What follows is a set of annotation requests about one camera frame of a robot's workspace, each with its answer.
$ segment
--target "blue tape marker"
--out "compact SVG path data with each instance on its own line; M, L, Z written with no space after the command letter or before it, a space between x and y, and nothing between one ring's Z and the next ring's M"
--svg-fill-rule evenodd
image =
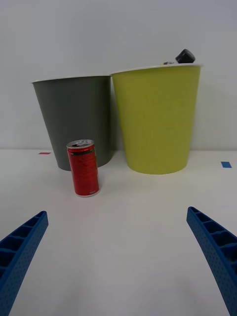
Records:
M223 168L232 168L228 161L222 161L221 164Z

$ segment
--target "bin rim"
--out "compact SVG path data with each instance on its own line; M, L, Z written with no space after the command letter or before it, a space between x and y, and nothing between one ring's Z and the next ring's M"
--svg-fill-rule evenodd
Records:
M113 76L113 75L116 75L116 74L119 74L119 73L126 73L126 72L130 72L130 71L136 71L136 70L166 68L166 67L185 67L185 66L202 67L203 64L187 63L187 64L170 64L170 65L158 65L158 66L149 66L149 67L139 67L139 68L132 68L132 69L125 69L125 70L116 71L114 73L111 73L110 76Z
M74 79L74 78L90 78L90 77L111 77L110 75L91 75L91 76L72 76L72 77L59 77L59 78L51 78L51 79L43 79L33 81L32 84L43 81L53 81L53 80L61 80L61 79Z

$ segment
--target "can lid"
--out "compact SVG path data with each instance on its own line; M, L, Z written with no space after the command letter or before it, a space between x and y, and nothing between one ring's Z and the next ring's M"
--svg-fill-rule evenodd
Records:
M192 64L195 61L195 56L185 48L175 59L179 64Z
M93 140L91 139L80 139L75 140L67 144L67 148L86 148L94 145Z

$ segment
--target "white bin rim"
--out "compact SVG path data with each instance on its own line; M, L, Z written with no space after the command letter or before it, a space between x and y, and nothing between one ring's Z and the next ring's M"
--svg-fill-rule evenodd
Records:
M125 69L125 70L120 70L116 71L114 73L111 73L112 75L119 74L119 73L126 73L128 71L135 71L135 70L143 70L143 69L153 69L153 68L166 68L166 67L185 67L185 66L196 66L196 67L202 67L202 64L171 64L171 65L158 65L158 66L149 66L149 67L140 67L140 68L133 68L133 69Z

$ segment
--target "can label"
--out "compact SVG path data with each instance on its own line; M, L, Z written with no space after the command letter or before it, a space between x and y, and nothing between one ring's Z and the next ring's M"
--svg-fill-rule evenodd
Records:
M88 197L99 191L95 146L93 142L84 146L74 143L69 143L67 147L75 192L79 196Z

